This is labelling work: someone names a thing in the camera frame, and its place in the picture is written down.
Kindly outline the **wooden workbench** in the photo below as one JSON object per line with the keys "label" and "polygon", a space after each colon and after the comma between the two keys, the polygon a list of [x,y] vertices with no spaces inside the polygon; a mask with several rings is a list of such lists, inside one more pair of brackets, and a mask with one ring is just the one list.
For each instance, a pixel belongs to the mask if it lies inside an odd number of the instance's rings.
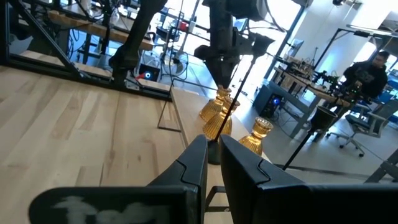
{"label": "wooden workbench", "polygon": [[[102,17],[91,17],[76,5],[64,7],[61,9],[52,9],[48,12],[49,19],[58,25],[68,29],[77,29],[87,34],[97,35],[105,38],[107,27],[102,25]],[[125,43],[129,37],[130,30],[135,26],[135,19],[128,19],[121,16],[109,30],[109,39],[119,43]]]}

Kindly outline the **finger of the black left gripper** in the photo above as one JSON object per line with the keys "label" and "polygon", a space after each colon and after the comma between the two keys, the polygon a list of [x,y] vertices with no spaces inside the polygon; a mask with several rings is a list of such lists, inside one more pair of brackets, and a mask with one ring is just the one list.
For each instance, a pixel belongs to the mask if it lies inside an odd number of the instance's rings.
{"label": "finger of the black left gripper", "polygon": [[233,69],[237,66],[239,61],[240,59],[238,57],[211,58],[205,60],[205,65],[216,85],[221,85],[223,88],[227,89],[231,82]]}

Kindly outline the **black metal stand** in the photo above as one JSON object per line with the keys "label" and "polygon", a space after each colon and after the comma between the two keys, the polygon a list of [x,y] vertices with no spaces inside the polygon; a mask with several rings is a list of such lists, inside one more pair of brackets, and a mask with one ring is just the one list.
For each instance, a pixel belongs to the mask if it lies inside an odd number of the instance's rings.
{"label": "black metal stand", "polygon": [[393,182],[398,183],[398,148],[379,166],[379,168],[369,176],[365,183],[377,183],[385,175],[393,178]]}

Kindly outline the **wooden desk black legs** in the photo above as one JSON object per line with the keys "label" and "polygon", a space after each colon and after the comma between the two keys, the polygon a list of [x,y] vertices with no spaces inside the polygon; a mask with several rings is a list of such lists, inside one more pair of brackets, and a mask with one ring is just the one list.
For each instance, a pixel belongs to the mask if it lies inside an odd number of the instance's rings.
{"label": "wooden desk black legs", "polygon": [[[300,130],[304,129],[304,124],[307,123],[321,100],[336,103],[344,108],[351,108],[353,106],[349,101],[327,93],[320,85],[316,85],[310,80],[294,75],[283,68],[274,67],[273,70],[275,71],[275,75],[269,81],[270,86],[273,87],[277,94],[282,95],[287,102],[302,112],[302,115],[299,116],[294,115],[293,112],[287,110],[288,114],[297,122],[296,126],[289,134],[291,138],[294,138]],[[315,95],[315,98],[309,105],[306,105],[295,96],[294,90],[297,86],[302,87],[303,90],[308,90]]]}

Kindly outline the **grey office chair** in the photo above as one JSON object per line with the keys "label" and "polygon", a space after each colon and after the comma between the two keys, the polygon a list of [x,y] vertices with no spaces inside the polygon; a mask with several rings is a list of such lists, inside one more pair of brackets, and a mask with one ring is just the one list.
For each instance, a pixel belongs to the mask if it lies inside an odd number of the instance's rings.
{"label": "grey office chair", "polygon": [[389,122],[389,118],[398,111],[398,100],[389,100],[387,103],[379,105],[375,110],[368,113],[367,120],[362,120],[353,115],[346,115],[345,120],[348,122],[353,134],[350,136],[338,134],[338,133],[327,133],[326,138],[331,135],[336,136],[336,138],[345,139],[345,143],[341,144],[339,148],[344,148],[349,143],[355,146],[355,149],[359,151],[359,157],[363,157],[365,152],[359,145],[359,142],[354,139],[356,134],[363,134],[365,136],[370,136],[373,138],[380,138],[382,130],[386,127]]}

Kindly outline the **tall black narrow-cup candlestick holder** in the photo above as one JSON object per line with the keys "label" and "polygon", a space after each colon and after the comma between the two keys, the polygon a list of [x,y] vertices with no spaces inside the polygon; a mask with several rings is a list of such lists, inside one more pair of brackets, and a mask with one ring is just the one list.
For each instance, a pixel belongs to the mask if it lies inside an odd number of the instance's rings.
{"label": "tall black narrow-cup candlestick holder", "polygon": [[282,167],[282,170],[286,170],[289,167],[314,132],[325,130],[335,118],[337,118],[336,113],[330,111],[324,106],[317,106],[315,114],[310,119],[310,129],[307,131],[307,135]]}

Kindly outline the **amber glass candle holder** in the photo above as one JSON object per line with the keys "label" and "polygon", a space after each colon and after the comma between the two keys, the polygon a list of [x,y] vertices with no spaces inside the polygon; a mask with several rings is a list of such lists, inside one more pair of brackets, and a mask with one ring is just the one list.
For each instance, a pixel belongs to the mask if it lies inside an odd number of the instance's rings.
{"label": "amber glass candle holder", "polygon": [[230,96],[231,89],[223,88],[221,85],[218,86],[216,91],[216,97],[210,100],[199,112],[199,116],[204,121],[209,121],[214,115],[221,112],[223,108],[224,99]]}
{"label": "amber glass candle holder", "polygon": [[262,117],[256,117],[251,134],[242,137],[239,140],[239,143],[257,155],[261,156],[263,152],[262,140],[270,133],[272,129],[273,125],[271,122]]}
{"label": "amber glass candle holder", "polygon": [[234,113],[234,111],[236,110],[236,108],[240,106],[240,102],[236,101],[229,116],[227,116],[227,113],[229,111],[229,108],[231,107],[232,102],[233,102],[233,98],[231,98],[230,96],[227,96],[224,99],[221,111],[217,112],[204,125],[203,132],[208,139],[215,139],[225,118],[227,118],[227,120],[226,120],[226,123],[225,123],[223,129],[221,130],[221,134],[227,134],[227,135],[231,134],[232,127],[233,127],[233,121],[232,121],[231,117],[232,117],[232,114]]}

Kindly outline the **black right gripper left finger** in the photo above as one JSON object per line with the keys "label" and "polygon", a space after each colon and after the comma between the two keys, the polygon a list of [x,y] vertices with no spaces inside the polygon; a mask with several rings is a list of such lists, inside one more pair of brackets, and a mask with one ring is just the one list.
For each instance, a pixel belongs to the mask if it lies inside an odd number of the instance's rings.
{"label": "black right gripper left finger", "polygon": [[29,205],[30,224],[203,224],[206,137],[144,187],[59,187]]}

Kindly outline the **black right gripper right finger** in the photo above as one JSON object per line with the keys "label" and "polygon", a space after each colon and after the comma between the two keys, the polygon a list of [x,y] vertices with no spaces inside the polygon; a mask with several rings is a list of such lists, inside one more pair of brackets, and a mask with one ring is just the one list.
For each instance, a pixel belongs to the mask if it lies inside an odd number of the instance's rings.
{"label": "black right gripper right finger", "polygon": [[220,138],[234,224],[398,224],[398,184],[308,184]]}

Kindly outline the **black computer tower blue light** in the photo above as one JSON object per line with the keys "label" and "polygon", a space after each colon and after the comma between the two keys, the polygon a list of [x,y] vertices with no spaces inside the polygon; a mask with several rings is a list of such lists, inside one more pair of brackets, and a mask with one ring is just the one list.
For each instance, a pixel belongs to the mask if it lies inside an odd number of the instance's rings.
{"label": "black computer tower blue light", "polygon": [[259,90],[253,106],[260,117],[272,118],[282,99],[283,96],[280,94],[279,87],[270,82],[267,85],[263,85]]}
{"label": "black computer tower blue light", "polygon": [[142,63],[139,66],[139,71],[136,79],[145,79],[157,82],[159,75],[160,75],[160,68]]}

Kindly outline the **tall black wide-cup candlestick holder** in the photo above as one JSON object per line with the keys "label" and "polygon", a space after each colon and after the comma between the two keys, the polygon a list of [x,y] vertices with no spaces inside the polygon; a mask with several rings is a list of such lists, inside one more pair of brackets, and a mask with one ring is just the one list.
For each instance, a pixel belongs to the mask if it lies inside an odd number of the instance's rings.
{"label": "tall black wide-cup candlestick holder", "polygon": [[[233,106],[236,101],[238,101],[239,95],[243,90],[243,86],[246,83],[246,80],[248,79],[248,76],[256,63],[257,59],[259,57],[262,57],[266,52],[270,44],[274,42],[273,39],[258,34],[258,33],[250,33],[248,35],[253,35],[254,36],[254,44],[252,47],[252,60],[250,63],[249,68],[246,70],[246,73],[244,75],[243,81],[241,82],[239,88],[236,90],[236,93],[234,96],[230,97],[233,98],[233,102],[231,104],[231,107],[229,108],[229,111],[227,113],[227,116],[229,116],[231,110],[233,109]],[[223,124],[220,127],[220,130],[218,131],[218,134],[216,135],[215,139],[208,139],[208,146],[209,146],[209,158],[208,162],[210,164],[218,165],[220,164],[220,137],[221,137],[221,130],[223,129],[225,123],[226,123],[227,118],[224,119]]]}

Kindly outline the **person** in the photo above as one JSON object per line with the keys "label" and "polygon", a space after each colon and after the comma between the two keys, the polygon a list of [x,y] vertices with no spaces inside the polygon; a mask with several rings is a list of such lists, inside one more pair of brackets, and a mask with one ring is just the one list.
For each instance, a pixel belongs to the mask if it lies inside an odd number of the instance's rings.
{"label": "person", "polygon": [[354,63],[343,72],[346,80],[341,85],[358,90],[363,100],[370,103],[387,85],[386,62],[389,56],[389,52],[381,51],[372,61]]}

